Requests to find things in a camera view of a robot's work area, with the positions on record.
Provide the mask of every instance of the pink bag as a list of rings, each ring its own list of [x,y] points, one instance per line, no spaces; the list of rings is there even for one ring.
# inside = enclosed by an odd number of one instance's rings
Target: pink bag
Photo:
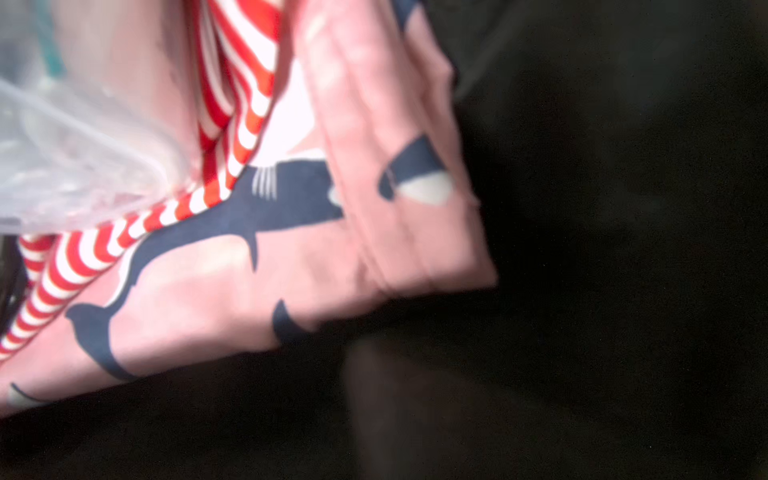
[[[204,184],[20,240],[1,416],[495,283],[423,7],[281,3],[190,2]]]

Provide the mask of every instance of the pink fabric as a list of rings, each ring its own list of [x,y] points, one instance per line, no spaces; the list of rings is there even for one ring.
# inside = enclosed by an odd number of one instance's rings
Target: pink fabric
[[[0,366],[0,415],[123,382],[96,361],[89,329],[124,291],[106,345],[118,368],[146,376],[272,349],[286,332],[312,332],[388,298],[493,285],[451,82],[419,5],[400,31],[386,0],[289,3],[275,105],[247,168],[255,173],[195,225],[234,215],[248,195],[263,214],[290,200],[298,210],[281,215],[298,220],[256,229],[255,269],[242,236],[221,234],[163,250],[133,271],[151,246],[191,229],[194,218],[150,233]],[[305,168],[320,178],[325,165],[333,184],[315,197],[315,177],[295,190],[286,183]],[[296,213],[305,207],[310,220]],[[131,272],[136,285],[126,290]],[[80,312],[87,314],[78,336],[72,318]]]

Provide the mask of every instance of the clear plastic bag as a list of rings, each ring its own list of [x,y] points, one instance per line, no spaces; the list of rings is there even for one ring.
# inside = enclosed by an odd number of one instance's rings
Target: clear plastic bag
[[[78,230],[199,178],[184,0],[0,0],[0,233]]]

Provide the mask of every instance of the whale tail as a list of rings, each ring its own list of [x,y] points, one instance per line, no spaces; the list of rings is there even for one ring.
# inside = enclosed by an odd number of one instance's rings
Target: whale tail
[[[66,313],[66,317],[72,321],[74,336],[80,347],[101,368],[117,379],[134,380],[137,377],[120,366],[109,344],[109,323],[113,315],[111,308],[89,303],[73,305]]]

